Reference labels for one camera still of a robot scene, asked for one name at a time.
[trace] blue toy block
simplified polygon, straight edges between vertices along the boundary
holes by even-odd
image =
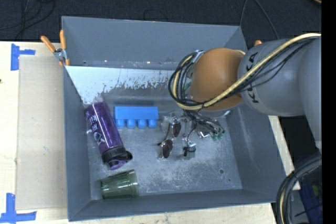
[[[156,106],[115,106],[114,118],[117,127],[122,128],[156,128],[159,110]]]

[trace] eyeglasses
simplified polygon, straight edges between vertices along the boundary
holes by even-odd
[[[160,158],[168,158],[170,156],[174,145],[173,140],[179,136],[181,128],[182,125],[176,118],[169,124],[165,139],[158,143],[158,146],[161,146]]]

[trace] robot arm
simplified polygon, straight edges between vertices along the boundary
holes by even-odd
[[[321,151],[320,34],[265,42],[246,54],[228,48],[191,54],[172,75],[169,89],[185,110],[223,111],[245,102],[267,115],[306,115]]]

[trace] purple bottle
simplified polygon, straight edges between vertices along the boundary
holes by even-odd
[[[126,151],[121,141],[109,106],[105,102],[97,102],[86,108],[85,116],[98,144],[101,158],[110,165],[111,170],[118,169],[132,159],[132,154]]]

